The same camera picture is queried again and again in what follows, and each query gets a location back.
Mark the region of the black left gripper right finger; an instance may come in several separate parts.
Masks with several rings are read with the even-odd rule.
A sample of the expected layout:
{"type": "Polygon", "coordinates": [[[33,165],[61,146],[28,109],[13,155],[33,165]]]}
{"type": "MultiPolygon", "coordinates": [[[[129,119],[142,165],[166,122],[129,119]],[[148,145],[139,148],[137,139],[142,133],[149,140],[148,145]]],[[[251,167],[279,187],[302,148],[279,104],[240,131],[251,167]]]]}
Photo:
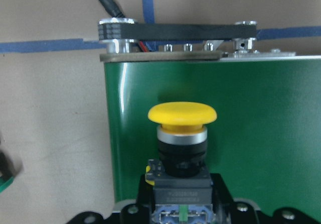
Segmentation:
{"type": "Polygon", "coordinates": [[[234,200],[222,176],[218,173],[210,174],[212,179],[212,212],[211,223],[232,223],[234,215],[234,200]]]}

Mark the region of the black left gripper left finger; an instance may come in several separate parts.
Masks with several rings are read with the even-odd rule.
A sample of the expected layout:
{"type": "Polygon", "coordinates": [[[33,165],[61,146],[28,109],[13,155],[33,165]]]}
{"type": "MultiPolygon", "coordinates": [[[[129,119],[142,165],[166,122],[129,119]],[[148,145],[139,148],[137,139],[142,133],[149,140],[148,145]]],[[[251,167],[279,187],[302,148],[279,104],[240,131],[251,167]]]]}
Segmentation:
{"type": "Polygon", "coordinates": [[[153,220],[155,211],[153,186],[146,182],[145,175],[141,175],[139,179],[135,206],[138,208],[138,211],[135,214],[137,223],[155,223],[153,220]]]}

